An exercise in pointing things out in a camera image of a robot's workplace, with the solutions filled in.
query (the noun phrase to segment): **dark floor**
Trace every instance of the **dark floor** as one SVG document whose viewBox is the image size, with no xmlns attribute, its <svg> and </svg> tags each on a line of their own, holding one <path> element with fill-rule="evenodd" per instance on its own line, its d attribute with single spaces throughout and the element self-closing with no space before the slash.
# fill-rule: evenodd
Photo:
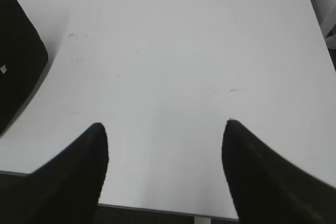
<svg viewBox="0 0 336 224">
<path fill-rule="evenodd" d="M 194 217 L 162 212 L 129 210 L 98 206 L 93 224 L 193 224 Z M 238 224 L 235 221 L 215 220 L 212 224 Z"/>
</svg>

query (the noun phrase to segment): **table surface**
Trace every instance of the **table surface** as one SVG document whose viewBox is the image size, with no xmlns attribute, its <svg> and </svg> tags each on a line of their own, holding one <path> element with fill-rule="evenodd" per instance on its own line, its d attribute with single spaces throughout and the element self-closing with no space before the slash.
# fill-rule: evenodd
<svg viewBox="0 0 336 224">
<path fill-rule="evenodd" d="M 240 120 L 336 186 L 336 75 L 309 0 L 18 0 L 52 66 L 0 138 L 31 173 L 93 122 L 102 204 L 237 218 L 221 145 Z"/>
</svg>

